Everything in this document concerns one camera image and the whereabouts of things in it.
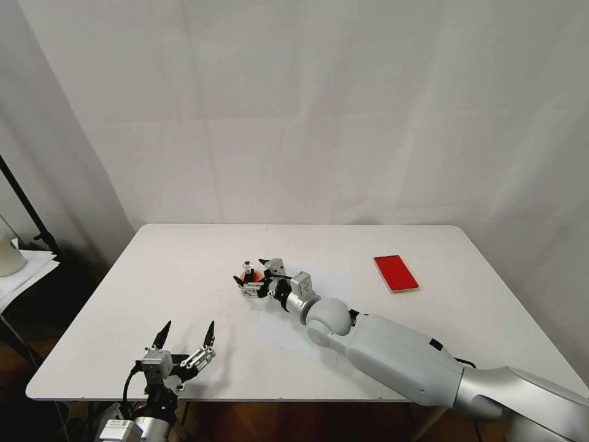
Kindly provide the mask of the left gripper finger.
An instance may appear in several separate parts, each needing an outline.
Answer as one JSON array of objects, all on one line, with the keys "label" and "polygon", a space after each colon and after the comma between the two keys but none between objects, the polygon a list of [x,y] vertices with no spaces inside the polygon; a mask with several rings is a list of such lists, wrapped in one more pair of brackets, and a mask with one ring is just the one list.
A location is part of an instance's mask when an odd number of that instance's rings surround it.
[{"label": "left gripper finger", "polygon": [[155,339],[150,347],[146,348],[146,355],[153,355],[156,353],[169,353],[169,351],[165,350],[164,345],[167,340],[167,336],[171,329],[172,321],[169,320],[166,325],[156,334]]},{"label": "left gripper finger", "polygon": [[204,338],[203,345],[194,353],[186,356],[180,363],[178,377],[181,381],[189,381],[195,377],[216,356],[214,351],[215,321],[211,321]]}]

